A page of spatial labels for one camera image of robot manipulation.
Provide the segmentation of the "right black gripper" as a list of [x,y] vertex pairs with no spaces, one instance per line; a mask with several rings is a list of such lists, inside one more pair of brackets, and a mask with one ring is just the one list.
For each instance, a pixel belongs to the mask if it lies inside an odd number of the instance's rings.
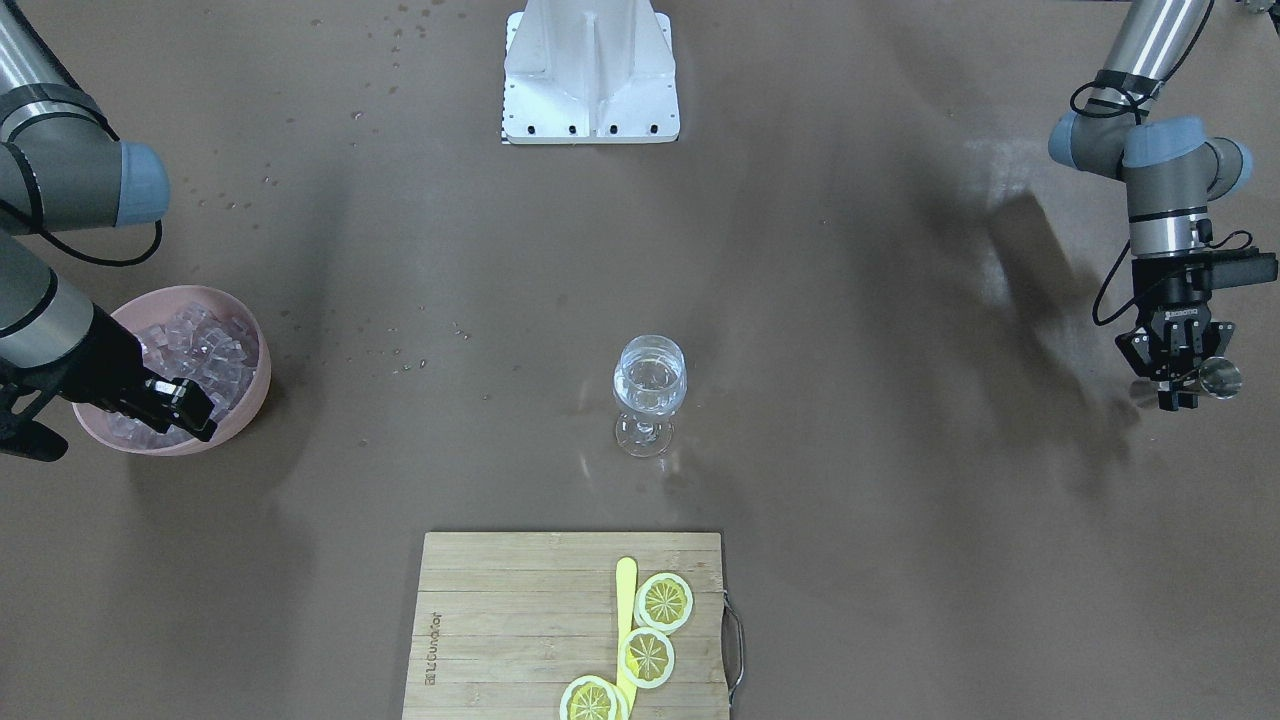
[[68,355],[60,396],[148,421],[157,433],[177,428],[209,442],[218,429],[214,402],[189,378],[166,380],[147,369],[138,340],[101,307]]

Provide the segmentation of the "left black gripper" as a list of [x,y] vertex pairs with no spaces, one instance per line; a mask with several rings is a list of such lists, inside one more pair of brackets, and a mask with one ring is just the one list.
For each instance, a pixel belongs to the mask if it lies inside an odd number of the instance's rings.
[[1203,361],[1226,354],[1235,324],[1216,320],[1210,300],[1224,255],[1132,261],[1135,327],[1116,346],[1137,377],[1156,380],[1158,407],[1198,409]]

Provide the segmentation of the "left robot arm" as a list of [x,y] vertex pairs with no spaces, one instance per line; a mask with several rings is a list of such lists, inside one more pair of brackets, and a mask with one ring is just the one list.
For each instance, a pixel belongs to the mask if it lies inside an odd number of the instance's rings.
[[1119,258],[1130,265],[1132,296],[1123,309],[1137,319],[1115,342],[1165,411],[1240,391],[1242,374],[1226,356],[1235,327],[1215,319],[1210,301],[1220,290],[1277,279],[1274,252],[1245,231],[1238,246],[1217,240],[1210,218],[1212,201],[1249,179],[1249,150],[1210,136],[1198,117],[1149,115],[1212,9],[1211,1],[1134,1],[1106,63],[1071,95],[1048,142],[1056,163],[1125,187]]

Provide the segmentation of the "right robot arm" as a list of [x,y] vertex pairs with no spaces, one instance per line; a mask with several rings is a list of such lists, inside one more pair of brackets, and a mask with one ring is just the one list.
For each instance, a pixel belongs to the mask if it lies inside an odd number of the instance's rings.
[[147,261],[170,201],[163,161],[119,137],[18,3],[3,4],[1,29],[3,452],[65,455],[37,419],[55,398],[210,441],[206,393],[147,369],[138,340],[22,243],[36,236],[99,266]]

